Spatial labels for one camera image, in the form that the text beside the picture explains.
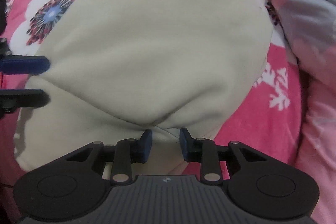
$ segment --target blue gripper pad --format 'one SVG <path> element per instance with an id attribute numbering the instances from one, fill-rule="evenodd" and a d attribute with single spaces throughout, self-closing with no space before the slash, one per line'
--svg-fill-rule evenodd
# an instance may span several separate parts
<path id="1" fill-rule="evenodd" d="M 44 56 L 14 55 L 0 60 L 0 71 L 5 75 L 39 75 L 50 68 Z"/>

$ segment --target silver screw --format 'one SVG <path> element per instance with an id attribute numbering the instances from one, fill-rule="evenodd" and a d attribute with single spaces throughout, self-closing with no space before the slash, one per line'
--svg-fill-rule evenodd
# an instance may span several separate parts
<path id="1" fill-rule="evenodd" d="M 129 179 L 129 176 L 126 174 L 116 174 L 112 177 L 112 179 L 116 182 L 125 182 Z"/>
<path id="2" fill-rule="evenodd" d="M 207 181 L 219 181 L 221 176 L 215 173 L 208 173 L 204 176 L 204 179 Z"/>

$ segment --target ribbed gray panel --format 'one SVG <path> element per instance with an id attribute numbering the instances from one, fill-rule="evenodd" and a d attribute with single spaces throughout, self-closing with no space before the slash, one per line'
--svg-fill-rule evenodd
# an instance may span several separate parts
<path id="1" fill-rule="evenodd" d="M 45 224 L 30 218 L 20 224 Z M 129 186 L 115 187 L 95 211 L 54 224 L 316 224 L 309 217 L 271 221 L 236 207 L 219 187 L 195 176 L 139 176 Z"/>

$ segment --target beige cloth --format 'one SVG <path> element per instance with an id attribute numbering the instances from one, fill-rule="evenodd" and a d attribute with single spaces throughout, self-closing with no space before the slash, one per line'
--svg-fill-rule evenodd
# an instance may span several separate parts
<path id="1" fill-rule="evenodd" d="M 51 102 L 21 111 L 18 163 L 152 128 L 135 173 L 181 172 L 179 128 L 216 136 L 261 74 L 272 29 L 252 0 L 76 0 L 38 52 L 51 68 L 26 87 Z"/>

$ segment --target pink blanket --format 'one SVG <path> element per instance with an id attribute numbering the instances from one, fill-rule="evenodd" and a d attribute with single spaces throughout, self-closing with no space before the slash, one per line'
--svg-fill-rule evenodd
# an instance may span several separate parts
<path id="1" fill-rule="evenodd" d="M 53 26 L 75 0 L 14 0 L 3 34 L 14 54 L 33 55 Z M 238 140 L 283 162 L 294 163 L 301 125 L 301 91 L 299 71 L 286 45 L 281 25 L 267 0 L 255 0 L 270 14 L 274 32 L 268 52 L 268 63 L 245 101 L 226 121 L 215 141 L 227 145 Z M 23 87 L 26 76 L 4 76 L 2 89 Z M 14 159 L 13 137 L 18 113 L 0 121 L 0 179 L 13 185 L 23 174 Z M 199 167 L 190 164 L 185 174 L 196 174 Z M 11 220 L 19 217 L 11 191 L 3 189 L 1 203 Z"/>

